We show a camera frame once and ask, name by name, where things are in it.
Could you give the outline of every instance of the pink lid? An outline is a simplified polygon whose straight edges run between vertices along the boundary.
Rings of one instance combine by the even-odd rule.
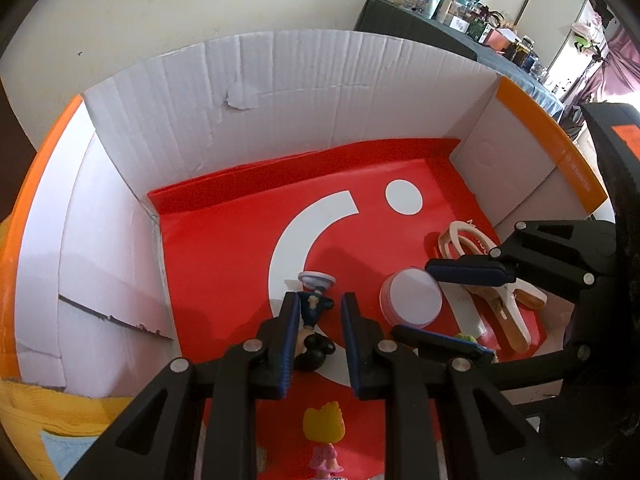
[[[380,290],[380,308],[391,325],[424,328],[442,309],[438,282],[421,269],[405,269],[389,277]]]

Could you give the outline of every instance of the orange label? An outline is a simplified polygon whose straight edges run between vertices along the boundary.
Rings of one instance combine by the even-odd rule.
[[[640,128],[635,124],[621,124],[620,126],[612,126],[611,129],[626,142],[633,154],[640,159]]]

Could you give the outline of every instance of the blue towel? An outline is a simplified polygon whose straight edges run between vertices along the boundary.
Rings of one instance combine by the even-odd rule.
[[[57,436],[40,431],[40,438],[60,478],[68,475],[82,455],[98,440],[96,436]]]

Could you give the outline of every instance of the black tablecloth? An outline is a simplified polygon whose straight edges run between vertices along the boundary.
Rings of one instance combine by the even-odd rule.
[[[532,76],[490,47],[436,20],[425,20],[420,14],[386,0],[367,0],[354,30],[429,44],[481,63],[511,79],[556,121],[560,120],[562,103]]]

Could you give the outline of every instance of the yellow-haired figurine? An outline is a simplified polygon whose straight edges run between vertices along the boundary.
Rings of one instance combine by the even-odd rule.
[[[319,410],[306,410],[302,428],[308,440],[320,444],[314,447],[309,463],[309,467],[316,472],[310,480],[346,480],[342,476],[335,476],[344,471],[338,464],[338,452],[334,447],[344,437],[344,419],[338,402],[329,402]]]

